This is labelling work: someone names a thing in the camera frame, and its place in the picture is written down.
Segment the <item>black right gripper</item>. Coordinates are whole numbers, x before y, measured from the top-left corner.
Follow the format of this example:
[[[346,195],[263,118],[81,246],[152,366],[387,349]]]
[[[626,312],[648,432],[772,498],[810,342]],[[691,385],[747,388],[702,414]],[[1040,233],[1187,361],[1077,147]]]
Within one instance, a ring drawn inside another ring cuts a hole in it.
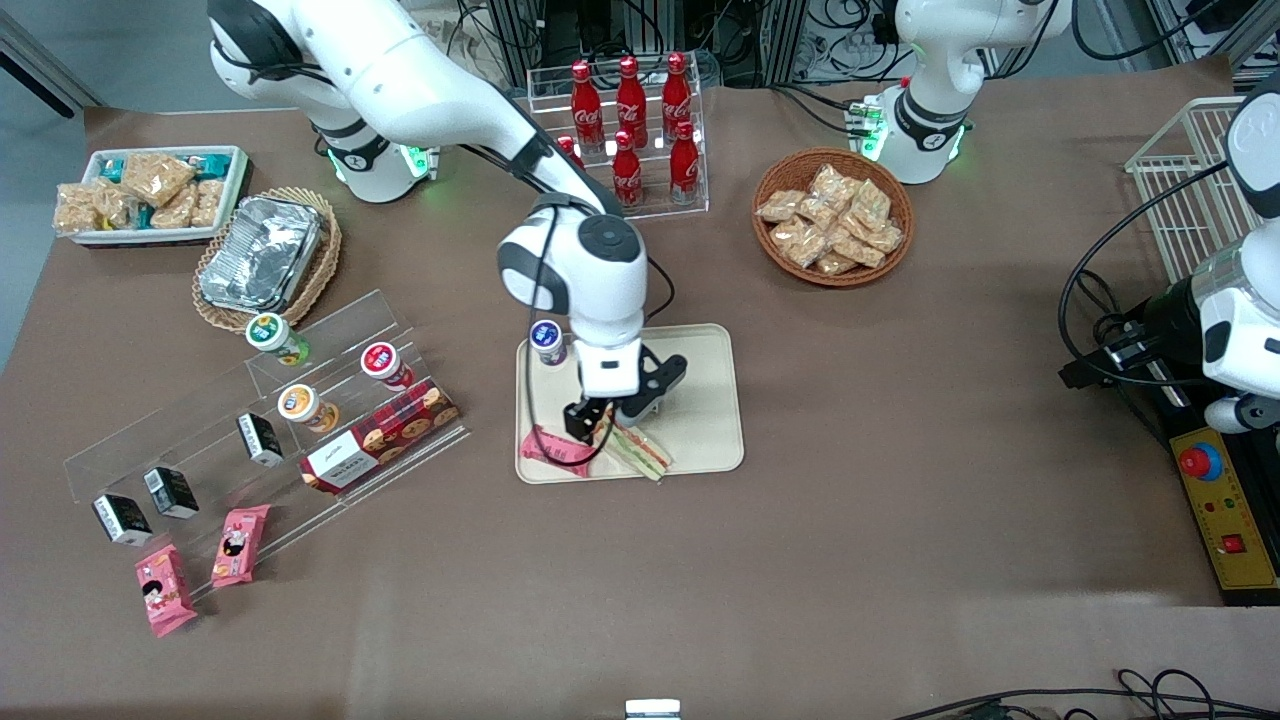
[[[653,411],[654,402],[646,395],[631,395],[622,398],[590,398],[582,396],[579,402],[564,406],[564,429],[577,442],[591,446],[594,416],[600,416],[609,407],[613,409],[613,421],[630,428],[635,427]]]

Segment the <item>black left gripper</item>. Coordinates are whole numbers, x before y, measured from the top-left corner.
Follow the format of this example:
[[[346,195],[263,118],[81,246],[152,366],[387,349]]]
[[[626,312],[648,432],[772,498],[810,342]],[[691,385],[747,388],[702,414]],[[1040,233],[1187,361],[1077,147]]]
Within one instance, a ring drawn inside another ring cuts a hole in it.
[[[1091,337],[1094,348],[1088,352],[1068,343],[1071,361],[1059,370],[1059,379],[1070,389],[1203,383],[1201,319],[1188,284],[1172,284],[1124,313],[1103,313]]]

